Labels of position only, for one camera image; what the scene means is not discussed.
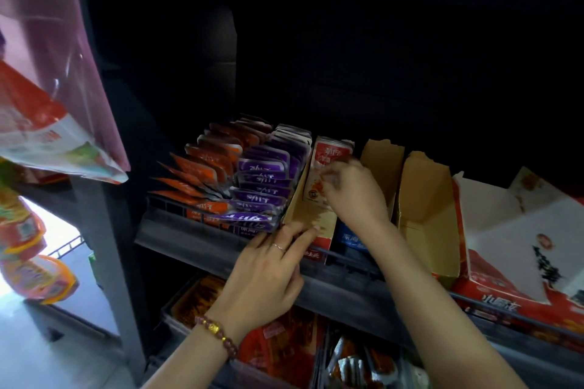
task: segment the beaded bracelet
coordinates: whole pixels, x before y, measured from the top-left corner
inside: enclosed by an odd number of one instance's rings
[[[194,318],[194,322],[196,324],[201,324],[205,329],[207,329],[210,333],[212,333],[215,338],[218,338],[223,343],[223,347],[227,349],[227,355],[231,360],[235,360],[237,357],[238,347],[235,345],[233,340],[227,338],[223,329],[219,325],[219,323],[208,319],[204,315],[198,315]]]

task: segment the plastic bag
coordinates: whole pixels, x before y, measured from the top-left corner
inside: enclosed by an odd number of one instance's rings
[[[0,0],[0,30],[8,64],[0,71],[0,156],[34,168],[127,180],[130,164],[79,0]],[[10,67],[41,90],[15,90]]]

